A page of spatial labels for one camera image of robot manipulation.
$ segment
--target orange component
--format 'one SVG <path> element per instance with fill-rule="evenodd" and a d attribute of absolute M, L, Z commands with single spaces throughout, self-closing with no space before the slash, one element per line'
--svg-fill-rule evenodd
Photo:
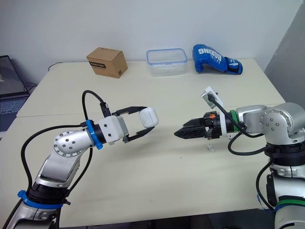
<path fill-rule="evenodd" d="M 216 115 L 215 114 L 210 114 L 210 119 L 215 119 Z"/>

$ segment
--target blue container lid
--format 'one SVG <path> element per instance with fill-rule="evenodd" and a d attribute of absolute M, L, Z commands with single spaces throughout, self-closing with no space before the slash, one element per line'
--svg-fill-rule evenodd
<path fill-rule="evenodd" d="M 146 52 L 149 65 L 181 64 L 186 63 L 186 55 L 183 49 L 157 49 Z"/>

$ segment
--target laptop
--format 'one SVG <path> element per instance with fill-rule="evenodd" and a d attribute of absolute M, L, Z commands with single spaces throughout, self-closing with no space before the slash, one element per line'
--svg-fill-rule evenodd
<path fill-rule="evenodd" d="M 0 56 L 0 132 L 8 130 L 29 96 L 9 56 Z"/>

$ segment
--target gray wall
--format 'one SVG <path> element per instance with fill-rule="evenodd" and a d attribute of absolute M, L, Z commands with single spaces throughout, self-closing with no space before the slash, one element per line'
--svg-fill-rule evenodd
<path fill-rule="evenodd" d="M 305 108 L 305 4 L 283 37 L 265 74 L 286 102 Z"/>

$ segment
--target white wall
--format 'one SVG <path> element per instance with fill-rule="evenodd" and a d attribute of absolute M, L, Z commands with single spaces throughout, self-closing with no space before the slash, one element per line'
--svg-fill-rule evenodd
<path fill-rule="evenodd" d="M 0 0 L 0 54 L 39 82 L 54 62 L 98 46 L 144 60 L 149 49 L 205 43 L 265 69 L 302 0 Z"/>

